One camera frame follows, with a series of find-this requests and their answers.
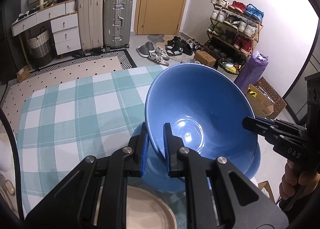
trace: gray slipper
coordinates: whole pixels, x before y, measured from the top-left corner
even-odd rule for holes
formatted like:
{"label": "gray slipper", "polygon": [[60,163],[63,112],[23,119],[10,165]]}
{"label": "gray slipper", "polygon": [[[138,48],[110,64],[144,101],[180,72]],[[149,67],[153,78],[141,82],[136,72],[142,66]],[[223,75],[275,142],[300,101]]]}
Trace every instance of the gray slipper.
{"label": "gray slipper", "polygon": [[138,46],[137,52],[141,57],[145,57],[145,58],[147,58],[150,54],[149,49],[146,45]]}
{"label": "gray slipper", "polygon": [[145,46],[149,49],[149,52],[155,52],[155,46],[153,45],[153,43],[152,42],[146,42],[145,43]]}

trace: white drawer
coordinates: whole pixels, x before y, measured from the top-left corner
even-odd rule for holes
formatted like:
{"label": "white drawer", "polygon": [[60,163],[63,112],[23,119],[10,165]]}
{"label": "white drawer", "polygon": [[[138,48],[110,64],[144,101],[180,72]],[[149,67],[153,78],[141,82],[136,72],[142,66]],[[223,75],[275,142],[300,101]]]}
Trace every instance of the white drawer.
{"label": "white drawer", "polygon": [[58,55],[81,49],[80,38],[71,39],[55,45],[56,45]]}
{"label": "white drawer", "polygon": [[51,20],[51,29],[53,33],[76,26],[78,26],[78,14],[72,14]]}
{"label": "white drawer", "polygon": [[52,18],[62,16],[66,14],[66,5],[61,4],[54,7],[49,7],[36,13],[37,23],[40,24],[44,21],[50,20]]}
{"label": "white drawer", "polygon": [[77,37],[80,37],[79,28],[72,27],[66,30],[55,32],[53,33],[53,37],[54,37],[54,42],[56,44],[67,41],[67,40],[75,39]]}
{"label": "white drawer", "polygon": [[76,5],[76,1],[66,3],[66,14],[74,12],[75,5]]}
{"label": "white drawer", "polygon": [[16,36],[37,24],[36,15],[32,15],[12,26],[12,35]]}

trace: plaid tablecloth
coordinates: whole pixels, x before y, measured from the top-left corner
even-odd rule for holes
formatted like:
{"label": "plaid tablecloth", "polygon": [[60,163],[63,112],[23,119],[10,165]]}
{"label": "plaid tablecloth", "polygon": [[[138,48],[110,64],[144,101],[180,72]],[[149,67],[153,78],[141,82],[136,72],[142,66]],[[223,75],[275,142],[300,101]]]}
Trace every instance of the plaid tablecloth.
{"label": "plaid tablecloth", "polygon": [[[132,68],[33,93],[23,106],[17,138],[25,214],[87,155],[109,156],[128,144],[144,121],[149,87],[165,68]],[[131,185],[152,191],[141,179]],[[175,202],[183,194],[153,193],[179,213]],[[176,218],[184,228],[185,216]]]}

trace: purple bag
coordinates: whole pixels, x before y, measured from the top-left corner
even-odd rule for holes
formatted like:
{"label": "purple bag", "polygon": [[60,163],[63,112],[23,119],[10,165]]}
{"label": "purple bag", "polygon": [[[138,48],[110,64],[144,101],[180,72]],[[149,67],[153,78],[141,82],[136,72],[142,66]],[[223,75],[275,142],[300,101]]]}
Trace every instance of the purple bag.
{"label": "purple bag", "polygon": [[237,79],[234,81],[243,94],[248,92],[249,84],[255,85],[255,83],[260,79],[260,76],[267,65],[267,56],[264,56],[257,51],[252,53]]}

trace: wooden door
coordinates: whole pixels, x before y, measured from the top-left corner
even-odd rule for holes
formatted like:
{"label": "wooden door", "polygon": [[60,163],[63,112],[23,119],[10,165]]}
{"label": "wooden door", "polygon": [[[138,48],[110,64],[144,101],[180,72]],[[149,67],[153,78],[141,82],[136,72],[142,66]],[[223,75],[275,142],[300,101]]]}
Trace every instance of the wooden door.
{"label": "wooden door", "polygon": [[184,0],[141,0],[137,34],[175,35],[183,4]]}

